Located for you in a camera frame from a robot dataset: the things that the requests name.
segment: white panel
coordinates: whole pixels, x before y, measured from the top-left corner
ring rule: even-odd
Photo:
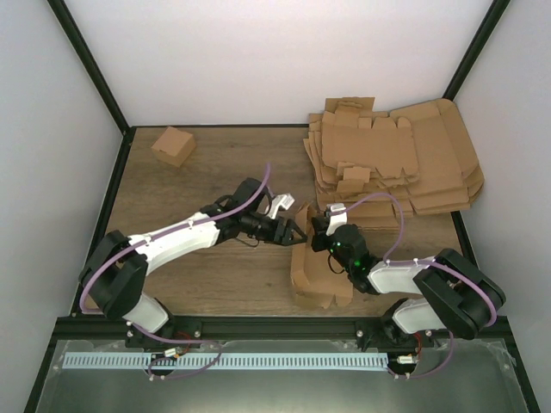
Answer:
[[[0,2],[0,118],[0,410],[17,412],[69,311],[121,141],[45,1]]]
[[[511,2],[458,104],[486,175],[464,213],[482,269],[504,290],[542,411],[551,411],[551,3]]]
[[[490,0],[68,0],[132,125],[306,122],[440,97]]]

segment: wood grain surface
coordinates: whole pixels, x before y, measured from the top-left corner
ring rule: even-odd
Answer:
[[[276,193],[290,192],[296,202],[315,202],[313,168],[304,151],[302,127],[183,128],[195,135],[197,149],[181,168],[159,162],[151,146],[163,128],[140,128],[111,214],[108,231],[129,236],[157,230],[186,219],[224,194],[232,194],[247,176],[269,180]],[[396,231],[365,234],[369,248],[382,255]],[[394,259],[426,257],[443,247],[459,250],[449,214],[406,221],[404,240]],[[402,294],[369,296],[355,292],[350,305],[306,310],[294,302],[289,278],[291,249],[261,244],[248,248],[228,241],[198,250],[157,269],[147,277],[145,292],[175,314],[378,316]]]

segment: gray floor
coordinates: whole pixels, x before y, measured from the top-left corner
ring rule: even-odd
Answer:
[[[78,351],[89,351],[86,346],[90,345]],[[334,351],[352,347],[329,342],[237,342],[226,346],[226,351],[326,351],[328,346]],[[371,372],[218,371],[152,383],[141,370],[60,369],[64,351],[77,351],[73,348],[74,342],[72,347],[59,348],[39,412],[527,411],[511,360],[499,342],[458,341],[454,358],[444,370],[407,382]],[[424,349],[419,369],[433,368],[446,351]]]

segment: wooden table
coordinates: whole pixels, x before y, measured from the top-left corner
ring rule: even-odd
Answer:
[[[304,151],[303,127],[197,127],[197,149],[180,169],[160,163],[151,146],[163,128],[140,128],[108,224],[125,235],[140,234],[186,219],[224,194],[232,194],[247,176],[269,180],[276,193],[290,192],[296,202],[315,202],[313,168]],[[369,248],[382,255],[395,231],[366,233]],[[425,257],[443,247],[459,249],[450,215],[415,217],[394,259]],[[355,292],[346,307],[305,310],[294,302],[289,278],[291,249],[261,244],[251,249],[228,241],[167,263],[147,277],[145,292],[175,314],[379,316],[402,294],[370,296]]]

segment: stack of cardboard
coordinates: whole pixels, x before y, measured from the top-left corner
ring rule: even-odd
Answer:
[[[318,204],[345,205],[383,192],[399,200],[405,216],[468,209],[484,176],[456,105],[438,99],[374,112],[372,97],[327,99],[311,114],[306,152],[316,176]],[[386,197],[350,212],[367,229],[398,227]]]

